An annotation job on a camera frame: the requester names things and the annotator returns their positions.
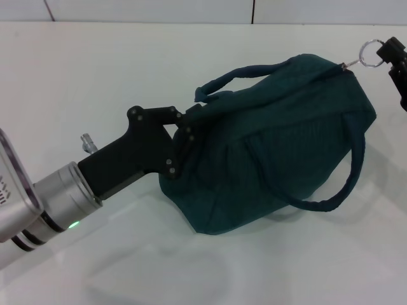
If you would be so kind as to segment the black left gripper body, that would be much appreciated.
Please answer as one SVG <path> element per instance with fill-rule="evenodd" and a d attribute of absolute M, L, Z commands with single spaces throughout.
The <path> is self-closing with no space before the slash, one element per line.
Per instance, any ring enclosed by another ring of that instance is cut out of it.
<path fill-rule="evenodd" d="M 165 125 L 148 119 L 140 106 L 127 111 L 128 129 L 117 140 L 78 163 L 94 195 L 106 200 L 149 173 L 169 177 L 175 158 Z"/>

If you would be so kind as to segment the teal fabric zipper bag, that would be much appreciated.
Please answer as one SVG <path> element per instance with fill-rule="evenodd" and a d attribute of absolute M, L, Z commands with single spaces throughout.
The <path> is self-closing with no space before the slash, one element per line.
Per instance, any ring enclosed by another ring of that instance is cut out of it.
<path fill-rule="evenodd" d="M 235 69 L 195 92 L 178 179 L 162 193 L 202 234 L 281 208 L 330 212 L 361 174 L 376 111 L 354 73 L 314 54 Z"/>

